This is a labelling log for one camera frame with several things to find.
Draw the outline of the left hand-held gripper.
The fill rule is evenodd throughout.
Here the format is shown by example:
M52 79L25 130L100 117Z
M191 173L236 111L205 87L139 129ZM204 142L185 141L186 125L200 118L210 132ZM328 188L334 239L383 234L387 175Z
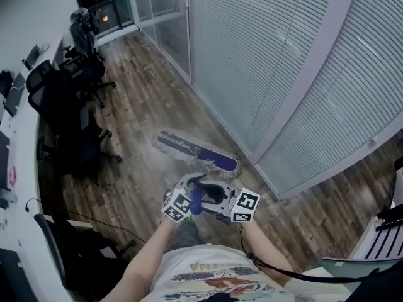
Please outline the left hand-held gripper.
M181 178L172 191L168 192L162 206L164 216L179 223L191 215L191 199L189 189L198 187L198 183L206 176L204 173L190 173Z

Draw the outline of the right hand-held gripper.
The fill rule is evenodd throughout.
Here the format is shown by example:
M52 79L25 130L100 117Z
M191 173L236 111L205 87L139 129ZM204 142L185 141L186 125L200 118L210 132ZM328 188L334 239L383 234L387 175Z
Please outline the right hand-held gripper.
M226 224L251 222L261 198L246 188L239 190L222 181L200 181L198 188L203 211Z

